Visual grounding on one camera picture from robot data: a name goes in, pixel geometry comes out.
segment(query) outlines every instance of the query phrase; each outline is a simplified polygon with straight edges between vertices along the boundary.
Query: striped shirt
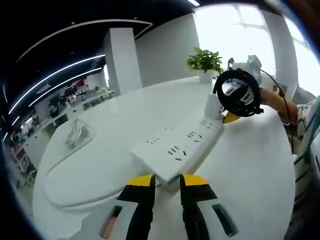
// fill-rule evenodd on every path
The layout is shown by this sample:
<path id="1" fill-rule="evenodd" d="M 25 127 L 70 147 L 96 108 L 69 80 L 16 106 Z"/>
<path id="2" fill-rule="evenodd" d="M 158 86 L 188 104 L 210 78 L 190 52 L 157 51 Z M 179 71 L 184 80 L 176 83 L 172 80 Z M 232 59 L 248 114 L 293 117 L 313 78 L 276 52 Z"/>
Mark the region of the striped shirt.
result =
<path id="1" fill-rule="evenodd" d="M 313 128 L 315 123 L 315 112 L 320 107 L 320 96 L 307 104 L 297 105 L 297 137 L 301 141 L 297 147 L 297 157 L 294 159 L 295 173 L 295 197 L 294 208 L 291 222 L 303 215 L 304 207 L 298 205 L 306 205 L 305 196 L 313 180 L 313 169 L 310 152 L 310 139 L 314 139 Z"/>

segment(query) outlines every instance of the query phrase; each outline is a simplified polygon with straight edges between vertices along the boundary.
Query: white pillar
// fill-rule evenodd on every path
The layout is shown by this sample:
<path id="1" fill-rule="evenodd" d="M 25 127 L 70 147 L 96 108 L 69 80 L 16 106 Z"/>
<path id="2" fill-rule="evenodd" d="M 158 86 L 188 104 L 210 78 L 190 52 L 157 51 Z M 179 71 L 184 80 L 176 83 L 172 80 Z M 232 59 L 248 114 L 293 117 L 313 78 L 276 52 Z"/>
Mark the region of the white pillar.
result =
<path id="1" fill-rule="evenodd" d="M 298 63 L 295 45 L 285 19 L 262 10 L 265 23 L 269 29 L 275 58 L 276 80 L 288 87 L 285 96 L 292 99 L 298 88 Z"/>
<path id="2" fill-rule="evenodd" d="M 133 29 L 111 28 L 104 39 L 104 51 L 110 90 L 121 95 L 141 89 Z"/>
<path id="3" fill-rule="evenodd" d="M 42 100 L 34 106 L 35 113 L 39 118 L 39 122 L 42 123 L 48 118 L 49 115 L 49 101 L 47 99 Z"/>

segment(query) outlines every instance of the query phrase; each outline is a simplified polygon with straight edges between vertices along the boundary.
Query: power strip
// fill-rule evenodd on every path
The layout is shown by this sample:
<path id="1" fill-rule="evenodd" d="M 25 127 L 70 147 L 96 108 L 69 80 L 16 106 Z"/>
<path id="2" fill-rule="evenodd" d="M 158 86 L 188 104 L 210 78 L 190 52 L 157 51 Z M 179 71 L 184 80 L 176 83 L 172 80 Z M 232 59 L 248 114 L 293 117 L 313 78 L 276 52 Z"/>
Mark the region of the power strip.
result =
<path id="1" fill-rule="evenodd" d="M 157 182 L 169 186 L 182 174 L 192 174 L 206 158 L 224 130 L 222 107 L 218 97 L 210 94 L 204 116 L 160 132 L 130 150 L 134 161 L 157 176 Z"/>

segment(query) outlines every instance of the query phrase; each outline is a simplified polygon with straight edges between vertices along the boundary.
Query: white pot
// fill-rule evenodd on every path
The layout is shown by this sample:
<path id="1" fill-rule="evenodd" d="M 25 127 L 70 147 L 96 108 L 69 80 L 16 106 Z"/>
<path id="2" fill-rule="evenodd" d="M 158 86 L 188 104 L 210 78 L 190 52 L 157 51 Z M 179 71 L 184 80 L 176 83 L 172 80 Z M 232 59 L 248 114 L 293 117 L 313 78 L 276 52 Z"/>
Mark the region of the white pot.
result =
<path id="1" fill-rule="evenodd" d="M 208 70 L 206 71 L 200 71 L 199 73 L 199 80 L 201 83 L 212 83 L 212 78 L 214 76 L 214 71 L 213 70 Z"/>

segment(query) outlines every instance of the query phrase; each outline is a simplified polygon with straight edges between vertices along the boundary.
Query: white cord bundle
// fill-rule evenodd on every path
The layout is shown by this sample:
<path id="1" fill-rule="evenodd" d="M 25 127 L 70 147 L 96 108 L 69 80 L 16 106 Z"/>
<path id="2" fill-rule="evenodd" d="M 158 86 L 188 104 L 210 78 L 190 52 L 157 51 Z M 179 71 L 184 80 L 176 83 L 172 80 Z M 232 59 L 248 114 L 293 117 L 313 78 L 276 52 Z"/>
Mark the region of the white cord bundle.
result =
<path id="1" fill-rule="evenodd" d="M 88 124 L 76 118 L 70 125 L 71 131 L 65 143 L 72 150 L 81 145 L 84 140 L 92 137 L 92 129 Z"/>

